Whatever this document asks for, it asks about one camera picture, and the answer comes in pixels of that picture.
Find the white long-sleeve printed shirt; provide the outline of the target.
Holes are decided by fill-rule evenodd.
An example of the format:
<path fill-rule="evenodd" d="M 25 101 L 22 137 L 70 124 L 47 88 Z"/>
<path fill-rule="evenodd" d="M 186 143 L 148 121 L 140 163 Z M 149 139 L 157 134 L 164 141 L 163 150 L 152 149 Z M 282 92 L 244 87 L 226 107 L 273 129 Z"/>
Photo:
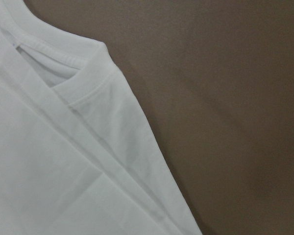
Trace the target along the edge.
<path fill-rule="evenodd" d="M 0 0 L 0 235 L 199 235 L 103 42 Z"/>

